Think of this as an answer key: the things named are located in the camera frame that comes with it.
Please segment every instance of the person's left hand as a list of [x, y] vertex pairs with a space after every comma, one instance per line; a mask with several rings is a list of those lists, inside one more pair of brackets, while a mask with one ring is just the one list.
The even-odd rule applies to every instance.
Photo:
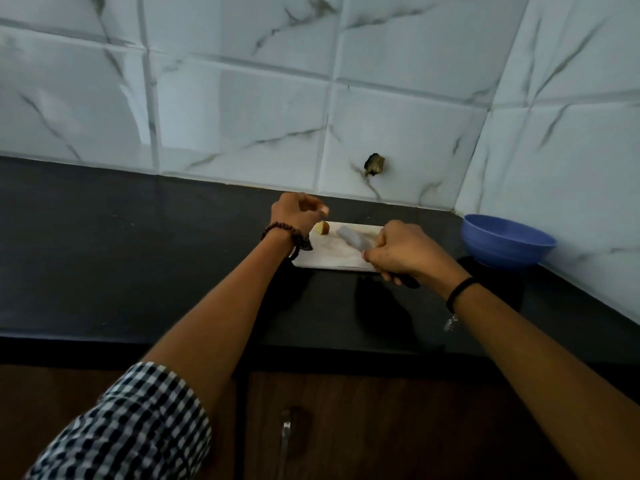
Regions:
[[318, 197], [306, 193], [284, 193], [271, 206], [271, 224], [282, 222], [299, 229], [306, 236], [318, 222], [329, 215], [327, 207]]

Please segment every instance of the bracelet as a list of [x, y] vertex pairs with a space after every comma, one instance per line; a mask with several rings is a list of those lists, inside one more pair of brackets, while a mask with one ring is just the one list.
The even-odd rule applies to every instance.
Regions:
[[447, 309], [451, 313], [455, 314], [455, 311], [453, 311], [453, 303], [455, 302], [456, 298], [460, 296], [460, 293], [462, 293], [462, 291], [466, 290], [467, 288], [469, 288], [469, 286], [477, 282], [478, 281], [472, 276], [471, 278], [467, 278], [458, 286], [453, 288], [453, 291], [449, 295], [449, 298], [447, 298]]
[[311, 247], [311, 241], [309, 241], [308, 238], [304, 238], [304, 236], [302, 236], [300, 229], [296, 229], [295, 227], [289, 224], [284, 224], [283, 222], [274, 222], [273, 224], [270, 224], [262, 233], [260, 240], [263, 240], [267, 233], [271, 229], [275, 229], [276, 227], [279, 229], [288, 230], [291, 233], [291, 240], [293, 241], [295, 249], [293, 250], [293, 254], [289, 256], [290, 261], [293, 261], [298, 257], [300, 249], [302, 249], [303, 251], [313, 251], [313, 247]]

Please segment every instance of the backsplash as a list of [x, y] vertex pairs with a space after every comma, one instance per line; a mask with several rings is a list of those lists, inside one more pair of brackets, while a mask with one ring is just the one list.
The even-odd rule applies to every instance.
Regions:
[[0, 0], [0, 153], [452, 209], [527, 1]]
[[530, 1], [456, 203], [553, 234], [549, 268], [636, 322], [638, 19], [640, 0]]

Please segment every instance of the cabinet door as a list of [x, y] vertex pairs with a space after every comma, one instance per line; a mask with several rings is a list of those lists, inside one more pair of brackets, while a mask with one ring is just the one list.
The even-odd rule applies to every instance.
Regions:
[[[76, 371], [0, 365], [0, 478], [21, 478], [71, 420], [91, 409], [123, 371]], [[236, 384], [212, 418], [212, 446], [198, 480], [232, 480]]]
[[246, 480], [276, 479], [292, 407], [289, 480], [575, 478], [506, 385], [252, 373], [247, 403]]

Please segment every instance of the knife handle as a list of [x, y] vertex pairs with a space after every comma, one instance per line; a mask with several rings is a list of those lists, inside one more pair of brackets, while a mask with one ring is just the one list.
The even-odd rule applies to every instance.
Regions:
[[406, 286], [407, 288], [411, 288], [412, 290], [420, 288], [420, 283], [418, 282], [418, 280], [408, 274], [389, 273], [389, 275], [391, 275], [391, 278], [400, 279], [400, 281], [402, 281], [402, 284], [404, 284], [404, 286]]

